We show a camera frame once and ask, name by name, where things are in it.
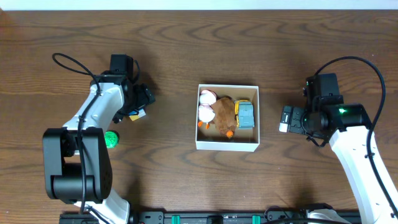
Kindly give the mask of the multicolour puzzle cube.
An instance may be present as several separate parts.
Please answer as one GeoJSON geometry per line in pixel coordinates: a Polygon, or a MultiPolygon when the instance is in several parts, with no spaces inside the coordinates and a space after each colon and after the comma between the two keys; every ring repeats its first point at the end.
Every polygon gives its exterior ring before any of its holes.
{"type": "Polygon", "coordinates": [[[131,121],[136,121],[146,115],[145,109],[141,108],[139,110],[132,111],[129,113],[128,117],[130,118],[131,121]]]}

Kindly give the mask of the yellow grey toy truck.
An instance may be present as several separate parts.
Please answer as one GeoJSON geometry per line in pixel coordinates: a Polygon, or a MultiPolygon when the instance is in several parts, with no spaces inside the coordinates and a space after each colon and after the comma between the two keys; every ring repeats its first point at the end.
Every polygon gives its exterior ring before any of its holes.
{"type": "Polygon", "coordinates": [[[234,113],[239,129],[252,129],[254,127],[254,106],[249,100],[236,100],[234,113]]]}

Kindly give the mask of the brown plush toy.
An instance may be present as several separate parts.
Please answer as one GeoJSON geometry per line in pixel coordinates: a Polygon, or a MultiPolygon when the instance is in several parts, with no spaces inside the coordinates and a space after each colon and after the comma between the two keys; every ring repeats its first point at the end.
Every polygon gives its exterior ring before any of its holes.
{"type": "Polygon", "coordinates": [[[222,136],[231,139],[237,127],[234,113],[234,101],[231,98],[223,97],[211,106],[216,114],[213,123],[222,136]]]}

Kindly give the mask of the pink white duck toy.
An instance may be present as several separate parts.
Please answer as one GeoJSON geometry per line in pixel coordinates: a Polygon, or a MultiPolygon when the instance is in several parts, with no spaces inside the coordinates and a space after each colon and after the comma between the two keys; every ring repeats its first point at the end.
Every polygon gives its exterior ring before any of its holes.
{"type": "Polygon", "coordinates": [[[213,91],[203,90],[200,92],[198,105],[198,127],[205,125],[209,129],[210,123],[214,120],[216,114],[211,107],[217,101],[217,96],[213,91]]]}

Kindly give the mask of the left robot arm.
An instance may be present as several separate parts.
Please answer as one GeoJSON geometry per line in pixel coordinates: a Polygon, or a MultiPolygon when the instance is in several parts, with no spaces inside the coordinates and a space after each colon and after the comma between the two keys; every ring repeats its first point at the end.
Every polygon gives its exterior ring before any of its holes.
{"type": "Polygon", "coordinates": [[[76,115],[43,135],[45,189],[51,199],[79,207],[60,223],[137,223],[130,203],[113,189],[105,133],[111,123],[154,102],[138,75],[104,72],[90,83],[76,115]]]}

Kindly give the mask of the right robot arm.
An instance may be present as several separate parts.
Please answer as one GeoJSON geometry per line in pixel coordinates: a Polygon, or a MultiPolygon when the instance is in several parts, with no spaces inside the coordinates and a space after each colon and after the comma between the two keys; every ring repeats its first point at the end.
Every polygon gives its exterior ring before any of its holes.
{"type": "Polygon", "coordinates": [[[285,106],[279,130],[330,145],[343,166],[362,223],[397,223],[397,189],[381,159],[363,105],[285,106]]]}

